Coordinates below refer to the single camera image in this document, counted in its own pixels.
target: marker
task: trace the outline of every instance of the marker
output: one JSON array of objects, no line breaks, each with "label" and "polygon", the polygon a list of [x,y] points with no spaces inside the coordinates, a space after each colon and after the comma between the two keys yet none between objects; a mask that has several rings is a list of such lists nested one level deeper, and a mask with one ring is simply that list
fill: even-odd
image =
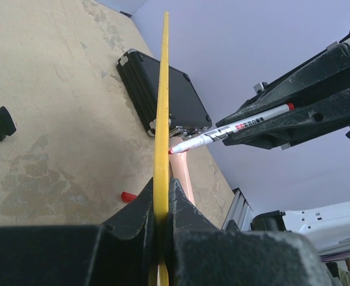
[{"label": "marker", "polygon": [[293,109],[294,109],[294,105],[292,103],[287,103],[287,104],[278,106],[276,108],[272,108],[267,111],[258,113],[256,115],[250,116],[248,118],[230,123],[228,125],[225,125],[220,128],[201,134],[195,138],[184,141],[172,147],[168,151],[168,154],[186,152],[189,149],[197,148],[199,146],[203,146],[215,141],[225,139],[229,135],[235,134],[242,129],[251,127],[255,124],[258,124],[260,122],[263,122],[275,116],[281,115]]}]

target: briefcase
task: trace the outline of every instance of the briefcase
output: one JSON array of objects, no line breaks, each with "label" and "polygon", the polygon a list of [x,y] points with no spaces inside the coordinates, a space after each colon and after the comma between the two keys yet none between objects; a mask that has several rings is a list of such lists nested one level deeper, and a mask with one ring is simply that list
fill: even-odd
[{"label": "briefcase", "polygon": [[[156,127],[160,61],[135,49],[125,52],[116,68],[148,135]],[[212,127],[212,121],[183,71],[169,67],[169,136],[192,136]]]}]

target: yellow stick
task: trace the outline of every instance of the yellow stick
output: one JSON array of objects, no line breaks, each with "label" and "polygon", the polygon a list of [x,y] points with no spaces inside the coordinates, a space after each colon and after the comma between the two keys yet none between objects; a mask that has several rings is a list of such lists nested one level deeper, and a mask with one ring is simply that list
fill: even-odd
[{"label": "yellow stick", "polygon": [[155,151],[153,169],[153,208],[156,226],[159,234],[160,285],[169,285],[168,271],[162,253],[163,231],[168,215],[169,191],[169,14],[164,13],[162,57],[160,60],[159,93],[157,95]]}]

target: red marker cap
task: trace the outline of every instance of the red marker cap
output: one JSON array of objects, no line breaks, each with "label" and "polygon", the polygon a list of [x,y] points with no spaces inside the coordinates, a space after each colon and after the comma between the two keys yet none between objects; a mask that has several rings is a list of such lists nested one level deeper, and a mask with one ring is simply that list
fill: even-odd
[{"label": "red marker cap", "polygon": [[123,202],[130,203],[137,197],[137,195],[130,194],[129,192],[123,192],[121,193],[120,197],[122,198]]},{"label": "red marker cap", "polygon": [[294,104],[292,104],[292,103],[287,103],[287,106],[289,107],[290,110],[294,109]]}]

